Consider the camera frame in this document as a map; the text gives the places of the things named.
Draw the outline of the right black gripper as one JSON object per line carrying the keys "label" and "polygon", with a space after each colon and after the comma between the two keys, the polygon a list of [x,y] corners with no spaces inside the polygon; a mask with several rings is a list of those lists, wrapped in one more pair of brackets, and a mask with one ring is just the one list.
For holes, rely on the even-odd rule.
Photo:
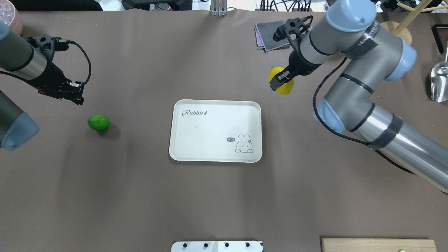
{"label": "right black gripper", "polygon": [[321,64],[309,62],[301,53],[292,52],[288,58],[287,70],[270,70],[270,87],[275,92],[291,92],[291,79],[307,76]]}

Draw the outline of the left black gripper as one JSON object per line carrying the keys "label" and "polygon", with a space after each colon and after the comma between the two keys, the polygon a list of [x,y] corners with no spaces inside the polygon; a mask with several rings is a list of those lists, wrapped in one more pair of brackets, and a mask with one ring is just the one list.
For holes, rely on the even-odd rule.
{"label": "left black gripper", "polygon": [[77,105],[84,103],[84,87],[84,82],[72,82],[66,78],[63,71],[54,63],[48,64],[37,78],[38,93],[56,99],[68,99]]}

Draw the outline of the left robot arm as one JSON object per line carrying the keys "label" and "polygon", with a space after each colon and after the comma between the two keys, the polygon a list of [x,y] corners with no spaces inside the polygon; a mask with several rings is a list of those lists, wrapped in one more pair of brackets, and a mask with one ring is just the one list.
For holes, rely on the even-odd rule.
{"label": "left robot arm", "polygon": [[34,88],[39,94],[65,99],[77,105],[84,102],[83,91],[91,78],[91,61],[84,49],[89,73],[85,81],[72,81],[53,62],[54,55],[70,45],[81,46],[72,40],[47,34],[37,38],[22,38],[5,23],[1,24],[1,81],[18,84],[10,88],[16,94],[1,91],[1,148],[14,151],[38,134],[39,125],[20,108],[14,98],[26,98]]}

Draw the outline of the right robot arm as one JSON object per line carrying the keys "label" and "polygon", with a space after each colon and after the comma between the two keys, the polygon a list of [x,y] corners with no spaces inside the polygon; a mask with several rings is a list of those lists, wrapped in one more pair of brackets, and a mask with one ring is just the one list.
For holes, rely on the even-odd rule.
{"label": "right robot arm", "polygon": [[376,21],[376,14],[369,0],[338,0],[315,26],[312,16],[285,21],[272,38],[287,39],[293,51],[288,66],[270,77],[270,87],[290,92],[288,85],[296,76],[310,75],[341,52],[350,61],[319,103],[313,97],[315,119],[446,194],[447,148],[370,101],[383,81],[401,78],[417,57],[405,40]]}

